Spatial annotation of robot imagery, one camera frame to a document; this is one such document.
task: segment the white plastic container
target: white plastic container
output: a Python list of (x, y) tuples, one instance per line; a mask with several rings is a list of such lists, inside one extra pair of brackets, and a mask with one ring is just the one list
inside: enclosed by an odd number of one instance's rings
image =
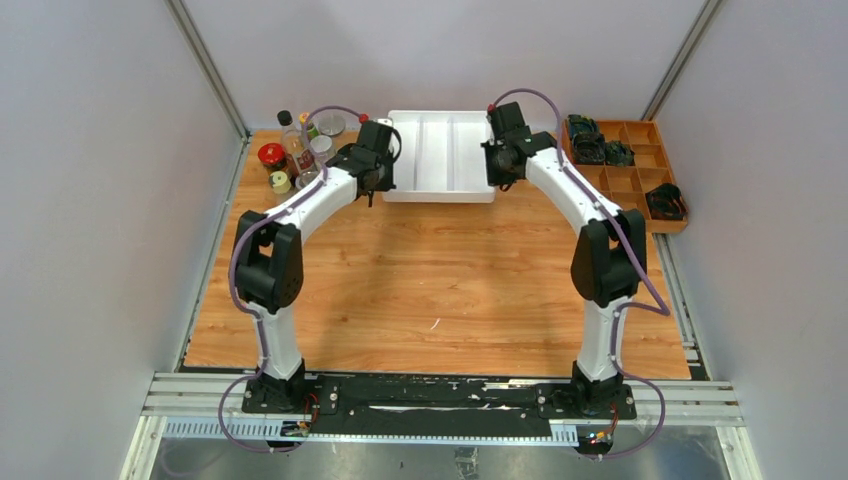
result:
[(490, 136), (486, 112), (393, 110), (389, 118), (403, 149), (395, 163), (397, 188), (387, 202), (490, 203), (481, 143)]

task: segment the wood grain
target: wood grain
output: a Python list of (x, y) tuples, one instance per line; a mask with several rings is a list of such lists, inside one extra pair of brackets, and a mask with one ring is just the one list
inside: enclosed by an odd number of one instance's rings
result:
[[(253, 324), (233, 307), (227, 267), (238, 217), (275, 204), (256, 158), (276, 131), (256, 134), (185, 358), (189, 366), (253, 366)], [(527, 182), (492, 204), (360, 199), (307, 241), (295, 303), (310, 369), (570, 375), (583, 300), (569, 274), (576, 237)], [(649, 237), (648, 275), (668, 298)], [(650, 302), (645, 288), (637, 299)], [(689, 378), (672, 318), (628, 313), (626, 368)]]

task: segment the gray wall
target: gray wall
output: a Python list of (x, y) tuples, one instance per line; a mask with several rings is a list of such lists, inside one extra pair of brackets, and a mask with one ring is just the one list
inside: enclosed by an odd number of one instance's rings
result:
[(765, 478), (848, 478), (848, 4), (731, 1), (659, 124), (691, 207), (674, 239)]
[[(250, 127), (328, 103), (483, 110), (533, 87), (567, 112), (636, 119), (703, 0), (187, 0)], [(536, 126), (548, 107), (527, 101)]]
[(116, 478), (237, 140), (161, 1), (3, 1), (0, 64), (0, 477)]

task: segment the red cap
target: red cap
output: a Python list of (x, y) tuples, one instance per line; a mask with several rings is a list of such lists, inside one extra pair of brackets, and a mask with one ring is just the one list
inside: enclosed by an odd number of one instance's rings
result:
[(266, 143), (259, 149), (259, 161), (263, 165), (276, 165), (286, 156), (286, 150), (279, 143)]

